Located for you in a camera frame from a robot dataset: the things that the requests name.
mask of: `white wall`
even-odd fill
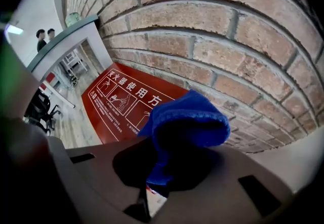
[[[250,156],[297,192],[312,180],[323,155],[324,126],[292,144]]]
[[[24,30],[21,35],[9,35],[13,49],[25,66],[37,54],[37,30],[44,29],[46,35],[50,28],[55,29],[56,34],[63,30],[53,0],[22,0],[11,24]]]

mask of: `brick wall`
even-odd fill
[[[227,144],[284,146],[324,123],[322,32],[306,0],[66,0],[114,61],[205,95]]]

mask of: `black hair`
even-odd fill
[[[39,34],[40,33],[45,33],[45,30],[43,30],[43,29],[39,29],[38,31],[37,31],[37,33],[36,33],[36,37],[37,38],[39,38]]]
[[[47,30],[47,35],[48,35],[49,33],[51,33],[52,31],[55,31],[55,30],[53,30],[52,28],[50,28],[49,30]]]

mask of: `black shirt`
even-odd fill
[[[46,45],[45,40],[41,40],[37,43],[37,52],[39,52]]]

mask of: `black rectangular slot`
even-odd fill
[[[263,217],[280,207],[280,201],[253,175],[241,177],[238,181]]]
[[[80,162],[83,162],[83,161],[86,161],[86,160],[89,160],[89,159],[92,159],[92,158],[95,158],[94,155],[92,154],[84,154],[84,155],[81,155],[81,156],[76,156],[76,157],[70,157],[72,163],[80,163]]]

